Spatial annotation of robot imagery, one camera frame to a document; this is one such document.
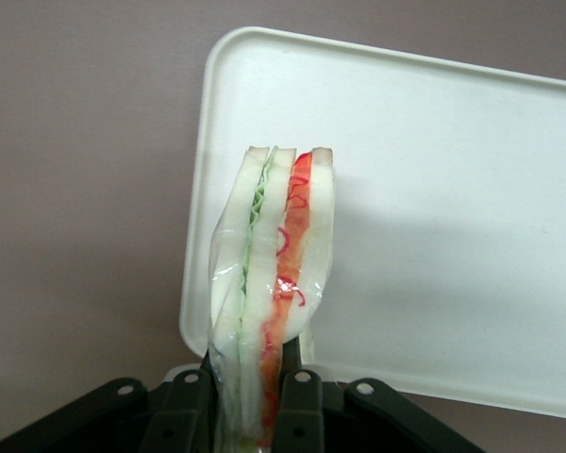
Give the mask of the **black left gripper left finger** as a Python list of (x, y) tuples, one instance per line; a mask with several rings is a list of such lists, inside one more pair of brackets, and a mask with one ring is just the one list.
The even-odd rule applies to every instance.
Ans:
[(0, 440), (0, 452), (212, 452), (216, 399), (208, 357), (153, 390), (121, 377)]

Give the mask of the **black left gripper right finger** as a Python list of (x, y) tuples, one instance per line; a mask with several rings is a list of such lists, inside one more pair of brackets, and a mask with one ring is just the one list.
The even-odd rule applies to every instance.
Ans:
[(284, 344), (274, 452), (480, 452), (482, 449), (386, 383), (324, 381)]

